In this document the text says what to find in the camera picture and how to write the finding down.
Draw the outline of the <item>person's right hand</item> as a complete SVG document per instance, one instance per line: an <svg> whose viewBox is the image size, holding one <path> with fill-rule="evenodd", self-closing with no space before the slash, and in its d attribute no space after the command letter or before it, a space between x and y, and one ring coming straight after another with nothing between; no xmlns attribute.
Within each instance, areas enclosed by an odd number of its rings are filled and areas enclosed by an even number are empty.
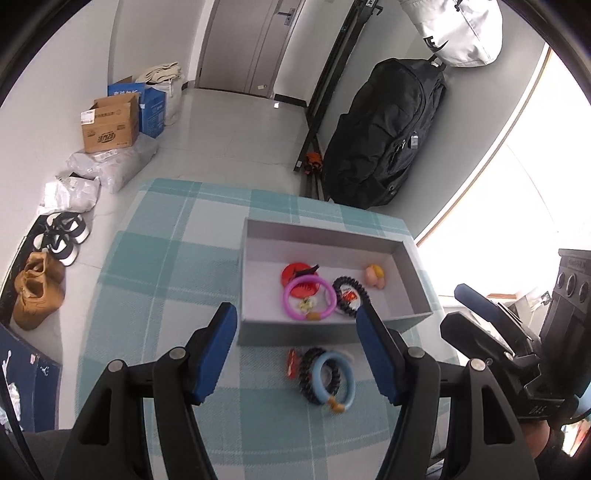
<svg viewBox="0 0 591 480"><path fill-rule="evenodd" d="M521 422L520 427L535 460L550 462L559 456L563 436L552 429L546 420Z"/></svg>

